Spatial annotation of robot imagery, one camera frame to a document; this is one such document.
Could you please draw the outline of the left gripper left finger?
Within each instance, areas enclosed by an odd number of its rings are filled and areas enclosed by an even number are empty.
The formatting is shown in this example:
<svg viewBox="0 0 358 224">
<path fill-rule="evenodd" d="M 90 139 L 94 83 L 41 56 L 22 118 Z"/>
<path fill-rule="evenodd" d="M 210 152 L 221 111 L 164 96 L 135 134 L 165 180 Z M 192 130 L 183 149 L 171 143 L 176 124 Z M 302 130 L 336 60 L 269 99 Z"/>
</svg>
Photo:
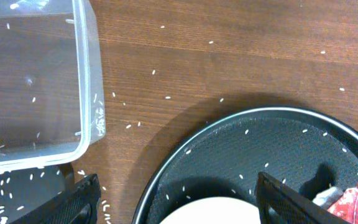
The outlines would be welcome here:
<svg viewBox="0 0 358 224">
<path fill-rule="evenodd" d="M 96 224 L 100 201 L 98 175 L 90 174 L 13 224 Z"/>
</svg>

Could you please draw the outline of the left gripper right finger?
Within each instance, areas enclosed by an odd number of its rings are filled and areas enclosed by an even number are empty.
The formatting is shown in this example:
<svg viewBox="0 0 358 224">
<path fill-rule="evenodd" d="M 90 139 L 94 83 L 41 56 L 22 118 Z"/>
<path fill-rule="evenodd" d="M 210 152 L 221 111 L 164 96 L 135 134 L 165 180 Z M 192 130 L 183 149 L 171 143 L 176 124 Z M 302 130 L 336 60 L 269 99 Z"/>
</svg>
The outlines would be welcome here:
<svg viewBox="0 0 358 224">
<path fill-rule="evenodd" d="M 258 173 L 255 194 L 262 224 L 347 224 L 266 172 Z"/>
</svg>

